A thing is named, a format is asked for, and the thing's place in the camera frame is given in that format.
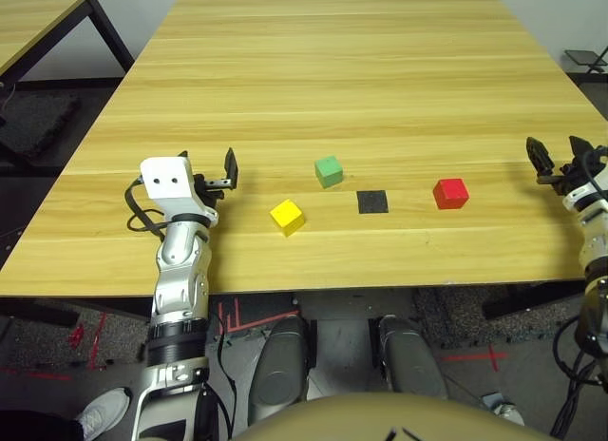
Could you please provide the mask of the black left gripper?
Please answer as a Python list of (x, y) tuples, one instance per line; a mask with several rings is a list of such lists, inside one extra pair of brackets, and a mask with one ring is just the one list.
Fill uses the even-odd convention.
[[(188, 158), (188, 151), (183, 150), (179, 155), (182, 158)], [(230, 147), (225, 155), (224, 160), (225, 177), (223, 180), (207, 181), (203, 174), (195, 174), (194, 189), (202, 203), (210, 208), (215, 209), (217, 202), (224, 198), (223, 190), (228, 188), (234, 190), (238, 185), (238, 163), (232, 147)]]

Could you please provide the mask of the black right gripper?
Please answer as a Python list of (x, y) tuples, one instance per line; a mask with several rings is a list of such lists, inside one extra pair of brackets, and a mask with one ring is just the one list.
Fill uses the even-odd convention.
[(560, 169), (560, 175), (555, 175), (555, 165), (545, 145), (533, 137), (526, 138), (525, 149), (536, 170), (537, 183), (550, 185), (558, 195), (568, 195), (587, 183), (591, 183), (596, 192), (606, 191), (606, 188), (599, 187), (596, 176), (606, 167), (602, 159), (607, 156), (607, 147), (593, 147), (588, 141), (574, 135), (569, 137), (569, 142), (573, 160)]

